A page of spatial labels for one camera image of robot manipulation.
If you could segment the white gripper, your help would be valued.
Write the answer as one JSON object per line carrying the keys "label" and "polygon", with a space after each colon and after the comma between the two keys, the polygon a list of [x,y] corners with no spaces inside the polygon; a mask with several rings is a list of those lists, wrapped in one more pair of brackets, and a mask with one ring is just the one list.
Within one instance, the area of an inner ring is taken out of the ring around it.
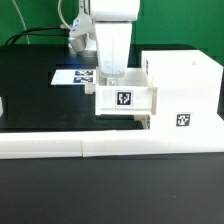
{"label": "white gripper", "polygon": [[[140,0],[90,0],[98,66],[102,76],[120,78],[126,73],[132,22],[138,18]],[[109,80],[109,86],[116,86]]]}

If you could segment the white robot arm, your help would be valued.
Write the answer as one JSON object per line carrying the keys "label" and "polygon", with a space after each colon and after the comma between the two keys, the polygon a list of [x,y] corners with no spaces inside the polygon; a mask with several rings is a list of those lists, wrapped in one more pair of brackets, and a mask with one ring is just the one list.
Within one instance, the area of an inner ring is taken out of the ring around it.
{"label": "white robot arm", "polygon": [[80,55],[96,53],[101,77],[123,78],[140,0],[80,0],[79,6],[69,33],[73,51]]}

